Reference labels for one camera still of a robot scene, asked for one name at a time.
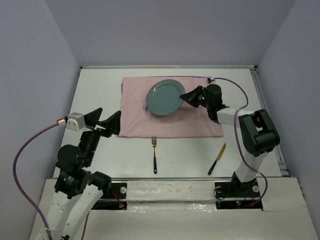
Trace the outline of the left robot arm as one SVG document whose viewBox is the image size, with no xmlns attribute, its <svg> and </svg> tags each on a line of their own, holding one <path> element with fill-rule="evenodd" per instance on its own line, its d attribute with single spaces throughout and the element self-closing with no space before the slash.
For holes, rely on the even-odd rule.
<svg viewBox="0 0 320 240">
<path fill-rule="evenodd" d="M 121 111 L 100 120 L 102 111 L 99 107 L 87 114 L 74 112 L 56 121 L 60 127 L 80 132 L 81 137 L 78 145 L 66 144 L 57 153 L 55 166 L 60 172 L 44 227 L 36 239 L 72 240 L 94 204 L 110 194 L 112 178 L 87 170 L 100 138 L 120 133 Z"/>
</svg>

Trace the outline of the pink cloth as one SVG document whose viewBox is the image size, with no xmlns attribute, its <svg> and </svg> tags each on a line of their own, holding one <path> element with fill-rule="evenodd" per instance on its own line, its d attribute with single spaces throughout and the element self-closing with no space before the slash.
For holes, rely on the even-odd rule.
<svg viewBox="0 0 320 240">
<path fill-rule="evenodd" d="M 120 133 L 128 138 L 210 138 L 223 137 L 220 124 L 211 121 L 204 107 L 194 108 L 184 102 L 179 109 L 167 116 L 153 114 L 147 106 L 147 94 L 163 80 L 180 82 L 186 92 L 205 86 L 205 76 L 142 76 L 122 80 L 120 99 Z"/>
</svg>

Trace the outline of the teal plate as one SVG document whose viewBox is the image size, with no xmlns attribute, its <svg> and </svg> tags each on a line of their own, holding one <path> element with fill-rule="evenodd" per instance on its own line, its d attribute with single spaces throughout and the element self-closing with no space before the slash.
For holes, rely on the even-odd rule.
<svg viewBox="0 0 320 240">
<path fill-rule="evenodd" d="M 175 79 L 157 82 L 146 95 L 146 107 L 156 116 L 167 116 L 178 110 L 183 104 L 181 95 L 185 94 L 184 86 Z"/>
</svg>

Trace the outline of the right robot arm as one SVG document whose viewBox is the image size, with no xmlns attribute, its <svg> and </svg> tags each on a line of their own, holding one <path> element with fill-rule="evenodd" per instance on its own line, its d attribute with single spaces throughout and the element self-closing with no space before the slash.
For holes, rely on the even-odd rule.
<svg viewBox="0 0 320 240">
<path fill-rule="evenodd" d="M 232 174 L 231 181 L 218 182 L 214 194 L 218 200 L 226 198 L 261 199 L 257 175 L 268 153 L 280 143 L 280 136 L 265 109 L 245 111 L 242 107 L 230 108 L 223 103 L 222 90 L 217 84 L 198 86 L 180 98 L 192 107 L 206 108 L 210 120 L 217 124 L 233 126 L 241 163 Z"/>
</svg>

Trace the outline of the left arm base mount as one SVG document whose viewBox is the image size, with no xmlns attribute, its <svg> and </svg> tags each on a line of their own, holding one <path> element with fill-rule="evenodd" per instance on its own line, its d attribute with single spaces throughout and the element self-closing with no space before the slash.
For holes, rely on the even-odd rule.
<svg viewBox="0 0 320 240">
<path fill-rule="evenodd" d="M 127 182 L 112 182 L 110 191 L 97 200 L 92 210 L 120 211 L 127 209 Z"/>
</svg>

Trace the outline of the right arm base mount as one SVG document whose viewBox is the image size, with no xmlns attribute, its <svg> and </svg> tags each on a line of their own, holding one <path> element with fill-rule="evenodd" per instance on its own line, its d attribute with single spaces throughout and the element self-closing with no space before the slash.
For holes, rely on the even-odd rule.
<svg viewBox="0 0 320 240">
<path fill-rule="evenodd" d="M 261 201 L 253 204 L 261 197 L 257 180 L 240 186 L 242 189 L 233 188 L 230 181 L 214 183 L 213 195 L 217 200 L 218 210 L 263 209 Z"/>
</svg>

